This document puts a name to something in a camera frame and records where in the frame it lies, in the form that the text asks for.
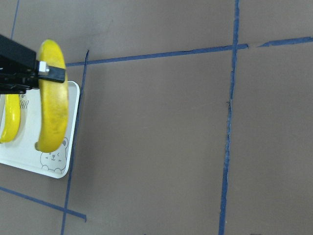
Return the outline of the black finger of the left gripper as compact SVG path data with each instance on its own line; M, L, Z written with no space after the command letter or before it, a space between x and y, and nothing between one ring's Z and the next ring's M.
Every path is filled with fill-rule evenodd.
M64 83L66 70L48 65L45 61L38 61L38 77L43 80Z

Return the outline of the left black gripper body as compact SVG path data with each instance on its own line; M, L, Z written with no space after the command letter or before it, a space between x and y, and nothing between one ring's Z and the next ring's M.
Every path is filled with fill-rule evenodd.
M36 52L0 36L0 93L25 94L39 88Z

